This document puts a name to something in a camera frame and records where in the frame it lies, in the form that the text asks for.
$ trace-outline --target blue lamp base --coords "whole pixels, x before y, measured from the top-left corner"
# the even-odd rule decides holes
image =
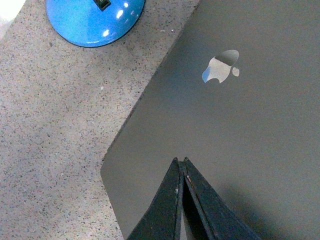
[[[68,42],[100,47],[125,35],[137,22],[145,0],[46,0],[53,28]]]

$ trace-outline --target black object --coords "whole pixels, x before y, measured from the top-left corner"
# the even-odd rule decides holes
[[[197,240],[260,240],[223,202],[188,158],[175,158],[128,240],[179,240],[184,209]]]
[[[99,7],[101,11],[105,10],[108,6],[111,5],[109,0],[94,0],[95,4]]]

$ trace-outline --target gray laptop lid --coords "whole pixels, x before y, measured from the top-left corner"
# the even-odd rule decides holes
[[[262,239],[320,239],[319,12],[319,1],[201,1],[101,168],[125,238],[172,159],[188,157]],[[227,50],[236,69],[204,83]]]

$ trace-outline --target black switch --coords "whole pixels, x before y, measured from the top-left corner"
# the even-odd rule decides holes
[[[111,4],[109,0],[94,0],[94,2],[97,4],[101,11],[105,10]]]

